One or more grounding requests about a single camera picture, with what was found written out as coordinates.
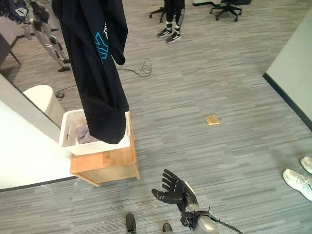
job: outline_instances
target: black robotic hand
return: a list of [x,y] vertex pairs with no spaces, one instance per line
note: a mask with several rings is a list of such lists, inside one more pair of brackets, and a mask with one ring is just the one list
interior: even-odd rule
[[152,189],[152,194],[159,201],[176,204],[180,212],[184,212],[189,204],[198,205],[195,193],[186,182],[167,169],[165,169],[162,176],[162,182],[165,183],[162,187],[167,191],[162,192],[157,189]]
[[0,16],[8,17],[17,24],[24,22],[28,12],[24,0],[0,0]]

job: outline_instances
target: white trash can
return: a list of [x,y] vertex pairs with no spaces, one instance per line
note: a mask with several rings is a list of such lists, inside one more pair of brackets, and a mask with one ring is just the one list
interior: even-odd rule
[[23,92],[58,127],[61,127],[64,110],[49,85],[37,85]]
[[63,149],[77,156],[129,147],[130,146],[129,112],[125,112],[125,115],[126,115],[125,135],[118,144],[108,144],[103,141],[95,141],[85,144],[79,144],[77,141],[78,127],[87,122],[86,116],[84,114],[83,109],[67,111],[63,116],[58,144]]

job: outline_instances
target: wooden cabinet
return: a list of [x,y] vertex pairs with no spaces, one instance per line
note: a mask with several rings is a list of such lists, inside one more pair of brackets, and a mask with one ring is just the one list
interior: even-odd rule
[[130,147],[90,155],[73,155],[70,173],[97,187],[112,180],[140,179],[132,127]]

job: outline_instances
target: chair base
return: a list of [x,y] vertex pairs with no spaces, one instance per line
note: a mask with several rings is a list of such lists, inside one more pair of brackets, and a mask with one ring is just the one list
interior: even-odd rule
[[163,21],[162,21],[162,18],[163,18],[164,14],[165,14],[165,8],[164,8],[164,7],[160,7],[158,10],[152,11],[152,12],[150,13],[150,15],[149,15],[149,18],[152,18],[152,17],[153,17],[153,14],[156,14],[156,13],[161,13],[159,22],[162,23],[162,22],[163,22]]
[[218,6],[218,7],[211,8],[210,14],[213,13],[213,10],[222,10],[219,14],[217,14],[217,16],[215,17],[215,20],[219,20],[220,16],[224,12],[231,12],[235,16],[234,21],[238,21],[238,16],[242,14],[242,9],[241,8],[238,8],[238,7],[235,7],[235,6],[231,6],[230,3],[228,3],[226,6]]

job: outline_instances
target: black sneaker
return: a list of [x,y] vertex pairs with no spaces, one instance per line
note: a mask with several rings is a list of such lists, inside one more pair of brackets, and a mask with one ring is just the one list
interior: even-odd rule
[[172,232],[172,228],[169,223],[165,223],[164,226],[162,226],[162,232]]
[[167,43],[174,43],[176,40],[180,40],[181,36],[174,32],[169,38],[166,39]]
[[165,28],[164,30],[162,30],[160,33],[157,34],[158,38],[163,38],[165,36],[168,36],[169,34],[172,33],[172,30],[168,30],[167,28]]
[[127,231],[131,234],[136,234],[137,233],[137,227],[136,227],[136,220],[133,214],[127,214],[126,216],[126,226],[127,226]]

